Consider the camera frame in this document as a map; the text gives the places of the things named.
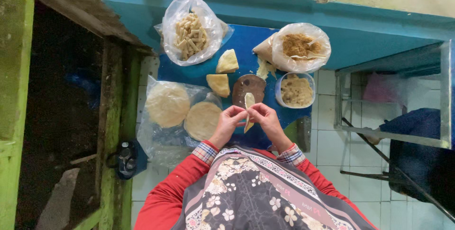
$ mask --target person's right hand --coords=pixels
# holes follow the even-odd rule
[[[258,122],[268,139],[277,148],[279,154],[293,146],[292,141],[284,134],[278,120],[277,112],[268,106],[257,103],[248,109],[251,122]]]

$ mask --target blue tabletop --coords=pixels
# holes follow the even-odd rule
[[[234,73],[228,73],[229,87],[234,87],[234,83],[237,79],[243,75],[251,74],[250,70],[256,74],[258,70],[258,57],[253,54],[253,48],[259,43],[267,39],[273,33],[278,32],[278,29],[270,29],[264,27],[250,27],[241,25],[230,25],[235,29],[232,37],[213,55],[211,59],[208,59],[200,64],[181,67],[173,63],[166,53],[160,54],[160,67],[158,69],[158,80],[159,81],[170,81],[170,82],[182,82],[193,85],[208,87],[206,75],[215,74],[215,69],[218,64],[218,59],[226,51],[234,49],[237,56],[239,69]],[[276,76],[279,79],[286,72],[278,70]],[[303,116],[311,116],[311,108],[303,109],[292,109],[284,108],[279,105],[275,99],[275,84],[276,79],[269,74],[266,79],[267,86],[264,91],[263,103],[277,111],[278,119],[281,127],[286,128],[291,122],[297,120]],[[222,98],[223,109],[226,109],[232,105],[232,96]],[[264,131],[261,129],[259,124],[254,124],[253,127],[246,133],[243,133],[243,128],[237,128],[232,135],[231,141],[240,141],[243,145],[250,146],[252,148],[266,149],[272,143],[268,140]]]

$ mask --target brown crumb filling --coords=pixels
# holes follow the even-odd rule
[[[319,42],[313,43],[311,46],[308,45],[313,41],[312,38],[303,35],[303,34],[290,34],[290,35],[285,35],[284,40],[283,40],[283,52],[284,54],[288,55],[289,57],[291,56],[307,56],[308,51],[311,51],[315,54],[321,53],[321,44]],[[312,60],[315,58],[311,59],[301,59],[301,58],[292,58],[293,60]]]

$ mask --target triangular dough piece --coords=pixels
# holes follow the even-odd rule
[[[250,106],[254,105],[254,95],[252,93],[245,94],[245,107],[248,110]],[[250,115],[247,115],[247,124],[243,130],[243,133],[247,133],[247,131],[254,125],[254,122],[250,122]]]
[[[221,55],[220,59],[218,60],[217,70],[215,72],[217,74],[233,73],[237,69],[237,57],[235,56],[234,49],[231,49],[225,51],[223,55]]]
[[[207,75],[207,83],[215,93],[223,98],[227,98],[231,93],[227,74]]]

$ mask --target clear plastic bag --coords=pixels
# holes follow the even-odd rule
[[[285,35],[289,34],[303,34],[310,36],[313,40],[316,39],[322,46],[320,54],[324,54],[326,57],[312,60],[293,60],[283,53],[283,39]],[[253,51],[262,59],[266,59],[269,62],[271,60],[271,64],[275,65],[278,69],[296,73],[313,73],[327,63],[330,53],[332,53],[327,34],[319,27],[310,23],[286,25],[279,32],[271,35],[258,46],[254,47]]]
[[[192,55],[187,61],[181,60],[182,51],[176,43],[176,23],[185,18],[190,10],[199,17],[207,33],[208,47]],[[162,23],[163,48],[168,57],[179,66],[190,66],[210,59],[221,47],[229,26],[221,21],[203,0],[173,0],[166,10]]]
[[[175,86],[176,84],[185,88],[190,106],[206,101],[222,108],[221,99],[209,88],[185,83],[156,81],[151,76],[148,76],[147,98],[149,98],[151,90],[157,85]],[[183,127],[183,121],[177,126],[163,128],[151,120],[147,105],[142,110],[137,140],[152,163],[169,168],[177,166],[200,144],[200,141],[194,140],[188,135]]]

